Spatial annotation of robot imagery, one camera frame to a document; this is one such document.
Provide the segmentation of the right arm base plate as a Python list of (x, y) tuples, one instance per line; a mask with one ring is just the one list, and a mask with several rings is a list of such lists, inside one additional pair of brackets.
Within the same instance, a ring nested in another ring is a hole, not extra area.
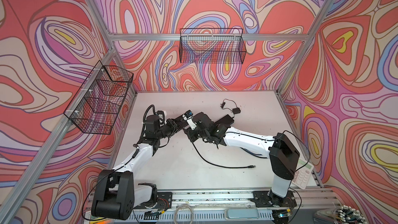
[(256, 207), (278, 207), (295, 208), (297, 202), (291, 190), (282, 198), (273, 194), (271, 191), (254, 191), (253, 197), (249, 199)]

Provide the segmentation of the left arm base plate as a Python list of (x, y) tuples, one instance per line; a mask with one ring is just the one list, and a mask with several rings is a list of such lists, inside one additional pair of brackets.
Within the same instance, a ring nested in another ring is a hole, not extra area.
[(157, 193), (156, 201), (148, 201), (145, 203), (141, 203), (138, 206), (134, 207), (136, 209), (157, 209), (158, 211), (165, 211), (172, 207), (172, 200), (173, 200), (173, 193), (166, 191), (166, 192), (159, 192)]

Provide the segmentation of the black network switch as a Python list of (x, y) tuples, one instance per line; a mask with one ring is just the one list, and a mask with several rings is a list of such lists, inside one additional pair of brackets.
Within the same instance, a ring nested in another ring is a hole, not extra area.
[(215, 125), (224, 125), (230, 127), (234, 123), (234, 118), (230, 115), (225, 115), (215, 122)]
[(174, 124), (175, 124), (175, 128), (177, 130), (184, 129), (186, 126), (189, 125), (187, 120), (190, 119), (190, 118), (191, 118), (191, 116), (185, 113), (185, 114), (183, 114), (181, 116), (178, 116), (177, 118), (173, 119)]

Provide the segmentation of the black power adapter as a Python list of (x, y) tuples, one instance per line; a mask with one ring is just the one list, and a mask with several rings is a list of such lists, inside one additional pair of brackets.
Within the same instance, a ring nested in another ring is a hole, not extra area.
[[(226, 107), (227, 101), (228, 102), (232, 102), (235, 105), (235, 107), (234, 108)], [(220, 107), (221, 107), (222, 110), (229, 110), (231, 113), (233, 113), (233, 115), (241, 113), (241, 110), (238, 107), (238, 105), (236, 104), (236, 102), (233, 101), (233, 100), (230, 100), (230, 99), (224, 99), (223, 102), (220, 104)]]

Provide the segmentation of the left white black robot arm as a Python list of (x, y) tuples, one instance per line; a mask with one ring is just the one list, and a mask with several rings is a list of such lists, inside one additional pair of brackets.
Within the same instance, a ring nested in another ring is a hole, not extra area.
[(93, 188), (92, 221), (103, 219), (126, 220), (134, 208), (143, 204), (154, 206), (158, 202), (158, 189), (152, 183), (135, 183), (137, 172), (161, 148), (162, 139), (170, 139), (186, 126), (191, 113), (166, 118), (164, 111), (150, 105), (143, 116), (143, 127), (134, 151), (119, 165), (103, 170)]

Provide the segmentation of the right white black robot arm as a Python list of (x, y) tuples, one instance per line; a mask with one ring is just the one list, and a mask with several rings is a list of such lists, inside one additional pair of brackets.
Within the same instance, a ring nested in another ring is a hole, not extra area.
[(300, 152), (285, 134), (264, 136), (241, 131), (229, 124), (215, 123), (203, 112), (185, 113), (183, 119), (188, 124), (184, 133), (192, 143), (201, 139), (216, 146), (242, 148), (269, 159), (274, 173), (270, 195), (280, 199), (287, 196)]

